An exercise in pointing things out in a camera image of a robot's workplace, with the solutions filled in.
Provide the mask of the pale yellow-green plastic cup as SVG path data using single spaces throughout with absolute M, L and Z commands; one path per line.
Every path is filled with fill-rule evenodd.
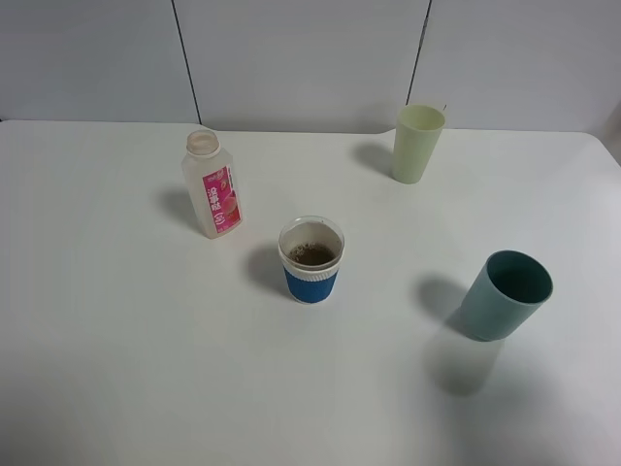
M 393 148 L 393 178 L 405 184 L 418 183 L 445 125 L 436 108 L 409 104 L 398 114 Z

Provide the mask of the clear cup with blue sleeve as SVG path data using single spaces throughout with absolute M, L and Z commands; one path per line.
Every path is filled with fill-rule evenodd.
M 301 216 L 278 236 L 278 254 L 290 294 L 299 302 L 327 299 L 343 260 L 345 237 L 340 227 L 322 216 Z

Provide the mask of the plastic drink bottle pink label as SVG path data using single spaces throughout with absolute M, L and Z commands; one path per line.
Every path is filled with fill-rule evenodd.
M 233 156 L 209 129 L 190 133 L 181 163 L 188 194 L 203 234 L 229 233 L 242 222 Z

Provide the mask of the blue-grey plastic cup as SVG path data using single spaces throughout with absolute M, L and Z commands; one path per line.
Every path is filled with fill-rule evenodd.
M 457 313 L 464 333 L 476 340 L 502 340 L 523 324 L 553 292 L 548 271 L 516 250 L 491 254 Z

